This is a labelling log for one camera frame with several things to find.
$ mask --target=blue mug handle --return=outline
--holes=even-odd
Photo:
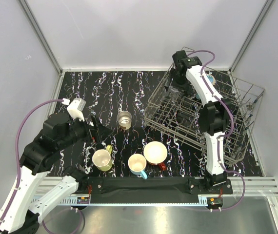
[[[141,177],[144,178],[144,179],[147,179],[147,178],[148,178],[147,173],[146,173],[145,171],[141,171],[141,172],[140,172],[140,175],[141,175]]]

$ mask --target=cup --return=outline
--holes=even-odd
[[[127,130],[131,127],[131,114],[128,111],[118,113],[118,123],[121,129]]]
[[[112,167],[112,146],[108,145],[105,150],[97,150],[94,155],[92,155],[92,162],[94,165],[103,172],[106,172]]]
[[[148,143],[143,150],[143,155],[148,163],[158,165],[162,171],[167,169],[164,163],[167,157],[167,148],[161,142],[152,141]]]
[[[147,165],[147,160],[145,160],[145,157],[140,154],[131,155],[130,158],[128,159],[128,167],[130,171],[133,174],[139,175],[144,179],[148,178],[146,172],[144,171],[146,165]]]

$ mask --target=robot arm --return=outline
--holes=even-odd
[[[219,149],[220,160],[218,158],[218,141],[223,141],[227,125],[229,124],[229,116],[225,108],[220,104],[217,98],[221,99],[227,106],[231,102],[223,99],[222,95],[214,88],[209,81],[205,72],[204,79],[201,76],[202,63],[198,57],[188,58],[185,51],[177,51],[173,55],[175,69],[173,83],[184,91],[190,90],[188,81],[193,85],[199,95],[203,109],[199,115],[199,128],[204,134],[207,146],[207,165],[206,176],[208,187],[223,184],[227,180],[226,172],[222,168],[223,147]]]
[[[87,124],[81,112],[84,105],[84,100],[76,98],[67,107],[69,115],[57,113],[49,116],[34,141],[24,148],[20,159],[20,187],[4,221],[0,220],[1,232],[6,234],[21,234],[28,231],[35,233],[42,220],[62,199],[74,192],[86,190],[87,175],[73,168],[60,184],[45,194],[40,201],[30,205],[37,187],[48,175],[52,165],[59,160],[61,150],[78,140],[100,143],[111,134],[112,131],[102,126],[94,116],[91,116],[93,126]],[[0,210],[0,217],[16,189],[15,184],[16,181]]]

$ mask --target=cup handle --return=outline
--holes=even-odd
[[[165,165],[164,162],[161,162],[161,163],[159,164],[159,167],[161,168],[162,171],[165,171],[165,170],[167,169],[167,167],[166,167],[166,165]]]
[[[113,147],[111,145],[108,145],[105,149],[107,152],[109,152],[109,154],[111,155],[112,151],[113,151]]]
[[[148,176],[147,176],[147,173],[145,171],[141,171],[140,173],[141,177],[144,178],[144,179],[147,179]]]

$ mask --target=cable clip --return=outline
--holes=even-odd
[[[66,98],[62,98],[62,99],[63,99],[63,102],[61,102],[62,104],[67,105],[67,106],[70,104],[69,99],[66,99]]]
[[[220,95],[218,92],[213,92],[213,93],[212,93],[212,97],[213,97],[213,98],[218,97],[218,95]]]
[[[21,187],[18,187],[18,188],[16,188],[16,187],[12,187],[11,189],[12,189],[12,190],[17,190],[17,191],[18,191],[18,190],[20,190],[20,189],[21,189]]]

